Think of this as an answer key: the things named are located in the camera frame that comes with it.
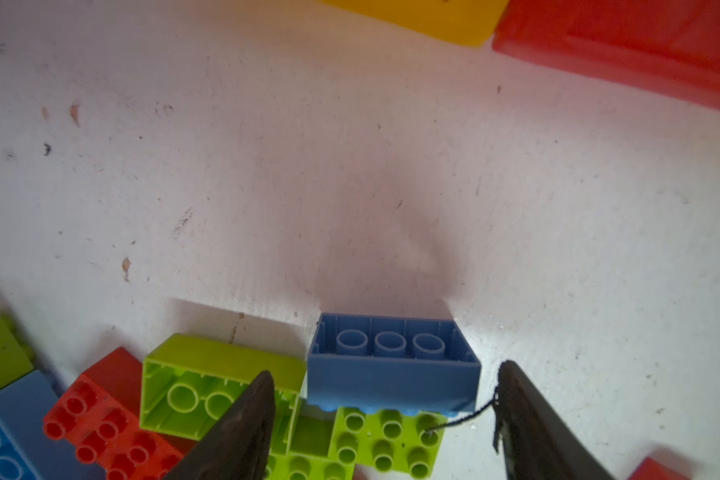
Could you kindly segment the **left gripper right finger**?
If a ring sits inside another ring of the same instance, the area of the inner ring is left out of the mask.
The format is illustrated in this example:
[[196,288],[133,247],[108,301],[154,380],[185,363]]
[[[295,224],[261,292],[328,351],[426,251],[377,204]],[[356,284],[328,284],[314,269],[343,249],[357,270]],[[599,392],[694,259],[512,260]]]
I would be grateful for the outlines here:
[[499,367],[494,411],[509,479],[612,477],[512,360]]

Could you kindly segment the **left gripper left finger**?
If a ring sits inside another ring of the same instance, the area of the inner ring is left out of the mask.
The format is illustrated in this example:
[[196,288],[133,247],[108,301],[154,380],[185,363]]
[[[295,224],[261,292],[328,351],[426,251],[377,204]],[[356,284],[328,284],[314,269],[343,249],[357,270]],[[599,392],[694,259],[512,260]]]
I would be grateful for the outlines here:
[[168,479],[258,480],[265,477],[275,421],[275,385],[259,373]]

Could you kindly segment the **blue lego brick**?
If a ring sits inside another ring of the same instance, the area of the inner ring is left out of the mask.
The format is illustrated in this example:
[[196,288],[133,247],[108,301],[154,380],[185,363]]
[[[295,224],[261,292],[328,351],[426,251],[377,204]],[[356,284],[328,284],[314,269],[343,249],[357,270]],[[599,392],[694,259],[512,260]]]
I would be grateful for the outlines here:
[[54,441],[43,419],[58,396],[35,370],[0,390],[0,479],[103,479],[96,464],[82,464],[74,447]]
[[452,417],[475,411],[481,370],[453,320],[323,313],[307,355],[306,399],[325,411]]

